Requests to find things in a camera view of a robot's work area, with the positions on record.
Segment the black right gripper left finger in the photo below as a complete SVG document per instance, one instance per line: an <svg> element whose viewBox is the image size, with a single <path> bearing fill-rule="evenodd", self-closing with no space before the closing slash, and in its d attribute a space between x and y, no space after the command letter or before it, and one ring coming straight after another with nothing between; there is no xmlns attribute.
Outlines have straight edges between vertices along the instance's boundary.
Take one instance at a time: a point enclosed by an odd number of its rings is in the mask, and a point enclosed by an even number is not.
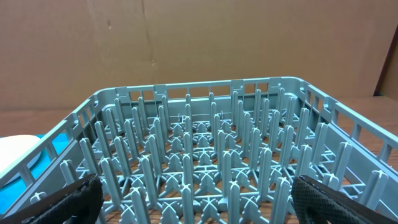
<svg viewBox="0 0 398 224"><path fill-rule="evenodd" d="M1 219L1 223L95 223L103 203L100 178L90 174Z"/></svg>

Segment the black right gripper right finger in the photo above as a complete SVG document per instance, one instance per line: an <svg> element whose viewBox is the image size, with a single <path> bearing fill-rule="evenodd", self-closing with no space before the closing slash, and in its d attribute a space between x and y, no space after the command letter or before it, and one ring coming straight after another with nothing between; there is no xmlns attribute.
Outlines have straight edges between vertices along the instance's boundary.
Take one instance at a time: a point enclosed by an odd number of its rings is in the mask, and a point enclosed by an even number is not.
<svg viewBox="0 0 398 224"><path fill-rule="evenodd" d="M295 215L300 224L397 223L307 175L294 178L292 198Z"/></svg>

